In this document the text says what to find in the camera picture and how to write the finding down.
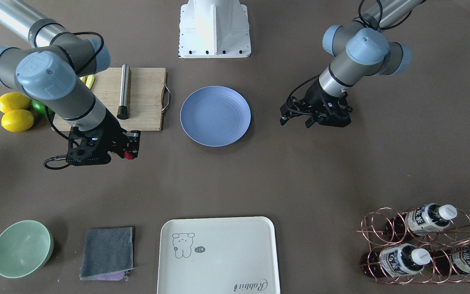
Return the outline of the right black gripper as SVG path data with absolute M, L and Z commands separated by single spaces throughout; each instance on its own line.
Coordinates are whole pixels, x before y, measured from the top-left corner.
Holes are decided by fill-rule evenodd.
M 125 131 L 119 121 L 106 110 L 101 123 L 94 129 L 82 131 L 86 139 L 84 144 L 84 160 L 110 160 L 109 153 L 115 153 L 124 159 L 124 151 L 138 157 L 141 132 L 139 130 Z

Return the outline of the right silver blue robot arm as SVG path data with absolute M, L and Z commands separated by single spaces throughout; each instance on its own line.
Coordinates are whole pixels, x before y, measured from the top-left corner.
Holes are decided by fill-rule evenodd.
M 0 0 L 0 24 L 28 41 L 31 49 L 0 46 L 0 84 L 43 103 L 71 125 L 64 160 L 102 165 L 110 153 L 134 159 L 140 132 L 123 129 L 80 80 L 110 65 L 103 40 L 83 40 L 22 0 Z

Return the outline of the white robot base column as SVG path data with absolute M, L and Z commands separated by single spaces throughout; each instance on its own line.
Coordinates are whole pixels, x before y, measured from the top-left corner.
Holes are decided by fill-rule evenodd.
M 247 58 L 248 8 L 238 0 L 189 0 L 180 7 L 179 58 Z

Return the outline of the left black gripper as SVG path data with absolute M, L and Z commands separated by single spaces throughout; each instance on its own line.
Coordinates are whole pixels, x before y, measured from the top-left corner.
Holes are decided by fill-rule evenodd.
M 318 80 L 316 80 L 306 91 L 303 102 L 306 105 L 308 119 L 305 122 L 306 128 L 310 128 L 315 123 L 330 127 L 344 128 L 351 124 L 350 113 L 353 111 L 347 103 L 347 92 L 344 91 L 331 96 L 326 93 Z

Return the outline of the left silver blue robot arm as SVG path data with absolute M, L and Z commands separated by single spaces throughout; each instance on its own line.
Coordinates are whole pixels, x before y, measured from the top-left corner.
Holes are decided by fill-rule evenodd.
M 410 64 L 411 52 L 406 45 L 389 42 L 383 30 L 405 19 L 421 0 L 381 0 L 375 7 L 346 26 L 332 26 L 323 37 L 323 47 L 334 58 L 315 79 L 302 99 L 308 119 L 315 123 L 343 128 L 351 123 L 352 107 L 347 102 L 348 89 L 364 76 L 396 75 Z

